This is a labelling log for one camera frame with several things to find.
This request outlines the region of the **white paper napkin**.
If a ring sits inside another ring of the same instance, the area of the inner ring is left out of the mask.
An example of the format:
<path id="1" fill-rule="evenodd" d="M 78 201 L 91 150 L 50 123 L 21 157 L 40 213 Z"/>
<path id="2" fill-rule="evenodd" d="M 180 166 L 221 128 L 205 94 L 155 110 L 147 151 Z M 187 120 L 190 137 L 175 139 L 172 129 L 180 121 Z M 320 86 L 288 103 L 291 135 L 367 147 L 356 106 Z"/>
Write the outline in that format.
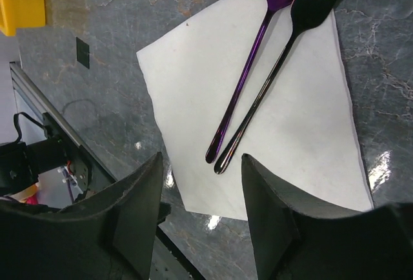
<path id="1" fill-rule="evenodd" d="M 185 209 L 246 219 L 241 157 L 250 154 L 320 199 L 370 210 L 333 15 L 295 42 L 226 171 L 205 161 L 266 9 L 266 0 L 219 0 L 137 53 Z"/>

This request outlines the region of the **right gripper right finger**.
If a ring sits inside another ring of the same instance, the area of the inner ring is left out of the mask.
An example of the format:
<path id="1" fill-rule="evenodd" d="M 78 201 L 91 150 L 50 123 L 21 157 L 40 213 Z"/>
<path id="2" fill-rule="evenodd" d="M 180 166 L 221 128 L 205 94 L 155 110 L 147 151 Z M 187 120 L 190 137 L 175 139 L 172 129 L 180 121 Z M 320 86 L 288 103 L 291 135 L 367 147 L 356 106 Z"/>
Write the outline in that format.
<path id="1" fill-rule="evenodd" d="M 411 203 L 343 208 L 248 154 L 241 177 L 259 279 L 412 278 Z"/>

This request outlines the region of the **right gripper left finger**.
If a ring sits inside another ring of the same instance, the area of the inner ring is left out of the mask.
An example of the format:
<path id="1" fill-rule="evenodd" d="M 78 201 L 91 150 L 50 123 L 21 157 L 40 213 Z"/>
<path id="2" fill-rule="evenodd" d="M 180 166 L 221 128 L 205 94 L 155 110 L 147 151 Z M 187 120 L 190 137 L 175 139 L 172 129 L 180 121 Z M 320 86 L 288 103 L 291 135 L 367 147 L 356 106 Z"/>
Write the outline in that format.
<path id="1" fill-rule="evenodd" d="M 63 209 L 1 201 L 2 279 L 148 279 L 163 156 Z"/>

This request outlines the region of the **black metal fork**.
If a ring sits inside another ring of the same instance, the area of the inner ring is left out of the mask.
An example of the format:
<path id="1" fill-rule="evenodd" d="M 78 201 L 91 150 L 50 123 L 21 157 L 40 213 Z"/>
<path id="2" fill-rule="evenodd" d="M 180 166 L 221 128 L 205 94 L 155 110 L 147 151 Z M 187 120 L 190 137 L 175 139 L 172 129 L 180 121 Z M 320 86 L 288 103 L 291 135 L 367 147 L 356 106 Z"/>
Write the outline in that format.
<path id="1" fill-rule="evenodd" d="M 324 20 L 332 11 L 337 0 L 293 0 L 290 4 L 290 16 L 292 19 L 292 35 L 288 40 L 286 46 L 284 47 L 281 55 L 276 61 L 272 71 L 269 73 L 267 79 L 265 80 L 263 86 L 261 87 L 257 97 L 255 98 L 252 106 L 247 112 L 244 120 L 240 124 L 239 128 L 236 130 L 233 138 L 227 144 L 221 155 L 217 155 L 214 160 L 216 164 L 214 165 L 214 172 L 216 174 L 222 174 L 230 164 L 235 151 L 245 134 L 254 114 L 258 110 L 262 100 L 264 99 L 266 93 L 268 92 L 272 82 L 276 78 L 276 75 L 281 70 L 283 63 L 287 59 L 287 56 L 293 47 L 294 42 L 300 34 L 303 32 L 316 28 L 324 22 Z"/>

